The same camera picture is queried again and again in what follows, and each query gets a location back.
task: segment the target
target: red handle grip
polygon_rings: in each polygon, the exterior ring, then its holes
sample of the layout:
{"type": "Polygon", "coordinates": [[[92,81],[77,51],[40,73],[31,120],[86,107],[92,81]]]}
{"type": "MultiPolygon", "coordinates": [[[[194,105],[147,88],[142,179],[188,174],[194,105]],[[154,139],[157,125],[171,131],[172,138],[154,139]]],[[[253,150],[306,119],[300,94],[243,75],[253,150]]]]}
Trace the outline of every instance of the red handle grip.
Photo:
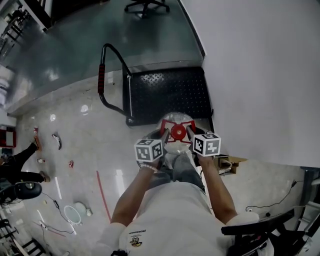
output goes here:
{"type": "Polygon", "coordinates": [[[105,64],[100,64],[98,75],[98,94],[103,94],[105,92],[105,70],[105,64]]]}

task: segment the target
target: office chair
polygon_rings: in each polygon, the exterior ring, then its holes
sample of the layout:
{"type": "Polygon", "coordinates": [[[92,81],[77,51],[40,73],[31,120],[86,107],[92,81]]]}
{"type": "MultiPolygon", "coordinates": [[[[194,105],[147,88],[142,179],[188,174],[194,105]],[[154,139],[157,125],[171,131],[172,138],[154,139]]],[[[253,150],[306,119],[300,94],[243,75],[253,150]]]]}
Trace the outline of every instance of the office chair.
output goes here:
{"type": "Polygon", "coordinates": [[[222,234],[235,236],[234,245],[228,249],[227,256],[258,256],[259,251],[267,246],[268,239],[272,243],[274,256],[298,255],[306,243],[303,239],[306,232],[286,230],[284,225],[294,216],[295,210],[291,209],[256,223],[222,227],[222,234]]]}
{"type": "Polygon", "coordinates": [[[166,10],[167,13],[170,12],[170,7],[168,5],[166,5],[166,4],[164,4],[165,0],[161,0],[162,2],[158,2],[156,0],[132,0],[132,1],[135,1],[135,2],[131,3],[131,4],[128,4],[124,8],[124,11],[128,12],[129,11],[129,7],[131,7],[131,6],[144,5],[141,18],[147,17],[147,9],[148,9],[148,5],[150,5],[150,4],[155,4],[157,6],[163,6],[163,7],[165,7],[165,10],[166,10]]]}

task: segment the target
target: hand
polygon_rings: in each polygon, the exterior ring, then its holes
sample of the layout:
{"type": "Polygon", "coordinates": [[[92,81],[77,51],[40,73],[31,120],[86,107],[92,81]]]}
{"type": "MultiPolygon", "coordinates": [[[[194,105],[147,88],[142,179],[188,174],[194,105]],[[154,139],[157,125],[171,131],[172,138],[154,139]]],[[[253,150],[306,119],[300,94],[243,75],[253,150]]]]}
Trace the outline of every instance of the hand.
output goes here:
{"type": "Polygon", "coordinates": [[[161,157],[159,157],[158,159],[154,160],[153,162],[146,162],[146,164],[158,169],[160,158],[161,157]]]}
{"type": "Polygon", "coordinates": [[[202,156],[202,155],[199,155],[197,154],[198,156],[198,159],[199,159],[199,164],[201,166],[204,166],[204,165],[209,165],[209,164],[213,164],[214,163],[214,159],[212,156],[202,156]]]}

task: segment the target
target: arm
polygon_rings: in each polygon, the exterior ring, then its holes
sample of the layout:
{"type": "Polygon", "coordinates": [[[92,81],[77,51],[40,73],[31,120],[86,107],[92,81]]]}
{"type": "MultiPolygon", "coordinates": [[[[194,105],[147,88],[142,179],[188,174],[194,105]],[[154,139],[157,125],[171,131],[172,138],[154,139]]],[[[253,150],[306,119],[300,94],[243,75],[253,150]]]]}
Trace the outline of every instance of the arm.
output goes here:
{"type": "Polygon", "coordinates": [[[237,216],[234,201],[224,185],[212,157],[198,155],[215,217],[226,224],[237,216]]]}
{"type": "Polygon", "coordinates": [[[141,168],[133,182],[116,203],[111,223],[121,223],[127,227],[132,222],[139,210],[153,174],[154,170],[147,167],[141,168]]]}

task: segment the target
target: white round object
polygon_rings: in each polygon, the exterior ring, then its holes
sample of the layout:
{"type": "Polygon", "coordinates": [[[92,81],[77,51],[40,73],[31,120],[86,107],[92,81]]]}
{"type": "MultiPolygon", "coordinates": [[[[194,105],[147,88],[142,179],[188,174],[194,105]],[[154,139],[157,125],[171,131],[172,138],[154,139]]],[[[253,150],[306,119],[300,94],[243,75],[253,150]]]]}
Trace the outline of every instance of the white round object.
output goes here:
{"type": "Polygon", "coordinates": [[[82,202],[76,202],[74,204],[75,209],[78,211],[80,215],[86,215],[87,214],[87,207],[82,202]]]}
{"type": "Polygon", "coordinates": [[[70,205],[64,207],[64,214],[71,224],[78,225],[81,223],[81,217],[79,212],[70,205]]]}
{"type": "Polygon", "coordinates": [[[87,208],[87,209],[86,209],[86,215],[87,215],[88,217],[92,216],[92,211],[91,211],[90,208],[87,208]]]}

